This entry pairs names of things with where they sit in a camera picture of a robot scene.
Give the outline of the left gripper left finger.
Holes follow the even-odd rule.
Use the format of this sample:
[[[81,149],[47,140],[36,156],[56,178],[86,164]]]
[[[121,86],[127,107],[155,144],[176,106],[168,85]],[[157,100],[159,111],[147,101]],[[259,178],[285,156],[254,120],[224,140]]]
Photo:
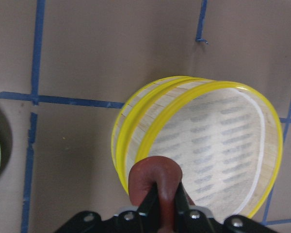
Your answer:
[[[159,197],[157,184],[154,183],[137,209],[140,216],[154,216],[159,214]]]

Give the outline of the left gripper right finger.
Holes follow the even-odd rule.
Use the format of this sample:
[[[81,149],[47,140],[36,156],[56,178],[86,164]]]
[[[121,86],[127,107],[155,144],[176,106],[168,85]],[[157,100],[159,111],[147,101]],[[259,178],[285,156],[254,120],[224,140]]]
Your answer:
[[[175,193],[175,215],[176,218],[185,216],[190,210],[190,204],[187,199],[186,191],[182,183],[179,183]]]

